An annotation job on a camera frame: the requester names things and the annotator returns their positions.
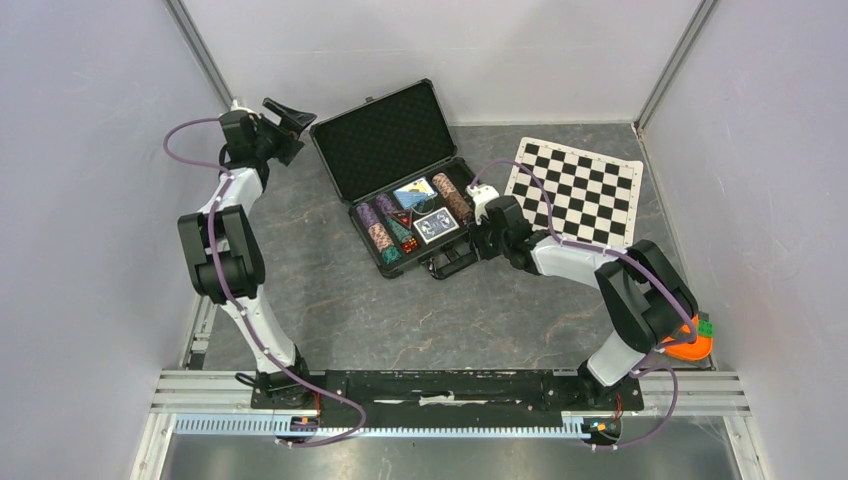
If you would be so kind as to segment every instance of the red dice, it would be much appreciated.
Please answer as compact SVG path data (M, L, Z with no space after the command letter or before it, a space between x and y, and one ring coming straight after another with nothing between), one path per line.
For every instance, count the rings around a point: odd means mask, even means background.
M403 242L400 247L401 249L403 249L403 253L410 253L411 251L418 248L418 240L416 240L415 237L412 237L409 240Z

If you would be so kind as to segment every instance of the black and white checkered mat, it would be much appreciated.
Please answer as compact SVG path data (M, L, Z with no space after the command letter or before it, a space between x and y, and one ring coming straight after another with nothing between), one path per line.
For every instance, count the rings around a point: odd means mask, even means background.
M570 239L613 247L633 244L642 162L625 161L525 137L515 161L544 183L554 205L554 229ZM542 191L512 168L505 195L518 199L534 230L547 230Z

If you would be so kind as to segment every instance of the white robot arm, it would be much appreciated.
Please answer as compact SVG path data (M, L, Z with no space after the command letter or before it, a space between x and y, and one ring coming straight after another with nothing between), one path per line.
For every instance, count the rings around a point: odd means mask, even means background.
M271 375L281 371L279 365L294 366L296 370L305 365L296 365L301 360L297 348L283 333L264 294L265 264L247 215L267 185L268 160L277 158L285 165L291 163L303 147L298 137L315 115L267 98L263 105L281 118L279 124L237 103L219 117L227 141L219 163L228 172L221 174L206 205L197 213L181 217L177 225L195 290L208 295L232 317L253 352L257 371ZM207 220L213 207L215 244L210 245ZM227 285L241 309L223 292L211 258L212 248L221 258ZM277 362L271 361L269 355Z
M469 186L466 191L474 201L472 235L481 258L503 255L519 270L567 278L601 291L615 330L578 369L598 395L614 387L684 325L653 285L645 292L639 288L647 279L620 257L631 257L657 277L689 318L697 313L694 296L653 242L642 240L627 249L601 251L561 245L548 232L531 230L514 197L500 196L489 185Z

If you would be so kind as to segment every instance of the orange component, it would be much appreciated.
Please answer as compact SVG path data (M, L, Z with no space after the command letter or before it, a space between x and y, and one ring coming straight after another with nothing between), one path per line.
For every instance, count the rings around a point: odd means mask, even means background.
M698 315L695 314L695 317L692 319L695 323L695 328L698 328ZM683 325L683 333L689 333L689 327ZM674 340L671 337L665 339L666 342ZM678 360L683 360L685 362L697 362L698 360L702 360L707 358L707 355L713 351L713 339L711 337L704 337L702 335L698 335L698 338L695 340L695 343L681 343L680 345L674 345L671 347L665 347L665 354L676 358Z

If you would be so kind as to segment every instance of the open case lid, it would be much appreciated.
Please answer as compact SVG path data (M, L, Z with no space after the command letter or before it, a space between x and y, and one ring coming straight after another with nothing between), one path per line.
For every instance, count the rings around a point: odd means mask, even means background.
M347 204L456 155L427 79L317 123L309 133Z

